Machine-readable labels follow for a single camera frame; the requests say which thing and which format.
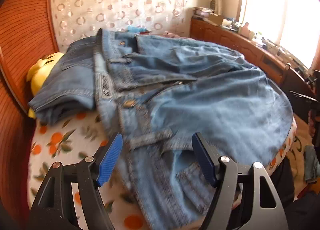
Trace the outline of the blue denim jeans playboy logo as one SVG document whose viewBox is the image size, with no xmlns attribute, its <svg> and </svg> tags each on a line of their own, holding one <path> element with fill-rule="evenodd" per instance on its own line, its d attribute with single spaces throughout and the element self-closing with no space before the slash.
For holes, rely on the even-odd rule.
<svg viewBox="0 0 320 230">
<path fill-rule="evenodd" d="M 104 29 L 96 40 L 95 104 L 105 131 L 123 136 L 118 171 L 151 229 L 187 226 L 209 208 L 215 190 L 193 134 L 235 162 L 267 165 L 293 129 L 287 96 L 239 52 Z"/>
</svg>

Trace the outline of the wooden sideboard cabinet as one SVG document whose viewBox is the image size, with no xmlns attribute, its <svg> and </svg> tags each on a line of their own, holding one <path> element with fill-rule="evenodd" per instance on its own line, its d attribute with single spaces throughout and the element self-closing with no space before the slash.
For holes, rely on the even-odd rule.
<svg viewBox="0 0 320 230">
<path fill-rule="evenodd" d="M 243 54 L 248 62 L 262 69 L 283 90 L 314 97 L 310 87 L 293 69 L 289 61 L 280 60 L 278 56 L 254 45 L 235 32 L 193 17 L 190 24 L 190 37 L 236 50 Z"/>
</svg>

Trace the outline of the folded blue denim jeans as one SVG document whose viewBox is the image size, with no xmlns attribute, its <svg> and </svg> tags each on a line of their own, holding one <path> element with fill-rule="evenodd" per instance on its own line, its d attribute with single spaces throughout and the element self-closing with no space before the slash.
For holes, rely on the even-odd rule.
<svg viewBox="0 0 320 230">
<path fill-rule="evenodd" d="M 95 67 L 97 44 L 96 36 L 75 41 L 58 60 L 29 102 L 39 121 L 53 125 L 78 112 L 97 109 L 102 77 Z"/>
</svg>

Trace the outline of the pink thermos jug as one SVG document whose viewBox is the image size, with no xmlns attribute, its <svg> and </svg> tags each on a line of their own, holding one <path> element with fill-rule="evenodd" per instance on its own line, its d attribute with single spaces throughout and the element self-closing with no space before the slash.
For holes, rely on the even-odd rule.
<svg viewBox="0 0 320 230">
<path fill-rule="evenodd" d="M 239 34 L 245 38 L 249 38 L 251 31 L 249 30 L 249 23 L 245 22 L 239 29 Z"/>
</svg>

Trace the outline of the yellow pikachu plush toy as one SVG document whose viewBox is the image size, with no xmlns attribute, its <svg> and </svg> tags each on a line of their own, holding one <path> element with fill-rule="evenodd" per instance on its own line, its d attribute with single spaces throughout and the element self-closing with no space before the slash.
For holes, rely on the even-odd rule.
<svg viewBox="0 0 320 230">
<path fill-rule="evenodd" d="M 26 81 L 30 84 L 33 96 L 39 92 L 47 77 L 50 75 L 53 67 L 62 58 L 62 56 L 64 56 L 64 53 L 56 52 L 39 59 L 36 64 L 31 66 L 27 73 Z"/>
</svg>

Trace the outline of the cardboard box on cabinet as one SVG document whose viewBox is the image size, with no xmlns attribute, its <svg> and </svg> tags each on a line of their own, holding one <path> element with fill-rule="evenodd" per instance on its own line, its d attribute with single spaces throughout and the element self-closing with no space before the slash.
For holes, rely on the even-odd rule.
<svg viewBox="0 0 320 230">
<path fill-rule="evenodd" d="M 221 15 L 216 15 L 216 14 L 210 13 L 208 15 L 208 20 L 217 26 L 222 26 L 223 21 L 224 21 L 224 17 Z"/>
</svg>

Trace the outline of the cardboard box with blue cloth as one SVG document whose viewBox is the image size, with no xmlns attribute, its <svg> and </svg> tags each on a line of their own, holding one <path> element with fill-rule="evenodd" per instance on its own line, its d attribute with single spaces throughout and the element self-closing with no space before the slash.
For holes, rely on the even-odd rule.
<svg viewBox="0 0 320 230">
<path fill-rule="evenodd" d="M 137 34 L 149 34 L 151 31 L 144 27 L 128 26 L 126 32 Z"/>
</svg>

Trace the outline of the stack of books and papers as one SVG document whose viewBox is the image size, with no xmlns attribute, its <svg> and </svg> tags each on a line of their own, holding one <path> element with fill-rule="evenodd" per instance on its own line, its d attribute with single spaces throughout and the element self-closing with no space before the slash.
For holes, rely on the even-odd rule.
<svg viewBox="0 0 320 230">
<path fill-rule="evenodd" d="M 205 19 L 208 18 L 210 14 L 213 14 L 214 11 L 209 8 L 203 8 L 203 7 L 193 7 L 193 17 L 199 18 L 199 19 Z"/>
</svg>

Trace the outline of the sheer curtain with pink circles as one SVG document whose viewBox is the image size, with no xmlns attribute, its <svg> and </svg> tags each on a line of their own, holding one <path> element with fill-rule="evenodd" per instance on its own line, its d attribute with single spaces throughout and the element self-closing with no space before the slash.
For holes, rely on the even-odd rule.
<svg viewBox="0 0 320 230">
<path fill-rule="evenodd" d="M 198 0 L 51 0 L 59 50 L 93 36 L 100 28 L 126 32 L 145 28 L 153 34 L 188 36 Z"/>
</svg>

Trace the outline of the window with wooden frame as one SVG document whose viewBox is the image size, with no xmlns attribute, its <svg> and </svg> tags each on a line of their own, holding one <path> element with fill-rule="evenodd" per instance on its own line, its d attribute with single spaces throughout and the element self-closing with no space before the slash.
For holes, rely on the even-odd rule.
<svg viewBox="0 0 320 230">
<path fill-rule="evenodd" d="M 242 0 L 240 22 L 307 69 L 319 52 L 319 0 Z"/>
</svg>

